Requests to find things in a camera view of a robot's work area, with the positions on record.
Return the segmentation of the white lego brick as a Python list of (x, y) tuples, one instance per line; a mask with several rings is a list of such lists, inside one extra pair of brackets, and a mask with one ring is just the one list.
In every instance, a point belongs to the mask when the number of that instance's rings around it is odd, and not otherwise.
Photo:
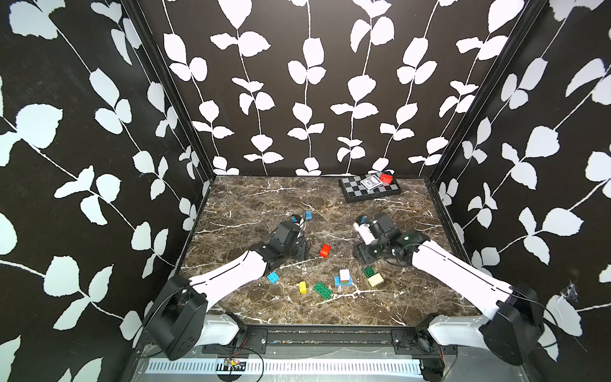
[(340, 276), (339, 276), (339, 278), (340, 278), (340, 281), (341, 281), (342, 283), (348, 283), (348, 282), (349, 282), (349, 280), (350, 280), (350, 278), (351, 278), (350, 273), (349, 273), (349, 270), (348, 270), (348, 269), (341, 269), (341, 270), (340, 270)]

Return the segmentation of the long blue lego brick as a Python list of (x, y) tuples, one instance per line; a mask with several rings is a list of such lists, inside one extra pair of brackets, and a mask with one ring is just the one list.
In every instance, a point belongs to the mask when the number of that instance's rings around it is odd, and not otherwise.
[(353, 285), (353, 279), (350, 279), (348, 282), (343, 282), (343, 281), (340, 280), (340, 278), (338, 276), (336, 276), (334, 278), (334, 284), (335, 284), (335, 287), (352, 286)]

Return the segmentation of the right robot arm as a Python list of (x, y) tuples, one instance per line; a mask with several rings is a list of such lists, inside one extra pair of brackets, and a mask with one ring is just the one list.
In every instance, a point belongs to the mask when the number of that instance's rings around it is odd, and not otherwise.
[(544, 334), (544, 305), (529, 286), (485, 274), (418, 230), (401, 232), (386, 213), (358, 216), (353, 227), (362, 240), (354, 251), (361, 264), (395, 259), (434, 276), (479, 310), (477, 316), (428, 318), (424, 329), (436, 344), (488, 350), (518, 366)]

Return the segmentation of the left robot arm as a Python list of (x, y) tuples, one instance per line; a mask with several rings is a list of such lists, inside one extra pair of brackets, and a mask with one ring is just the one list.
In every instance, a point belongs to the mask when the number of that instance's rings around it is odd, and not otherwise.
[(240, 324), (232, 315), (208, 315), (232, 292), (275, 272), (289, 259), (304, 261), (310, 251), (305, 220), (293, 215), (243, 255), (203, 275), (172, 276), (143, 320), (147, 332), (170, 361), (197, 346), (229, 345)]

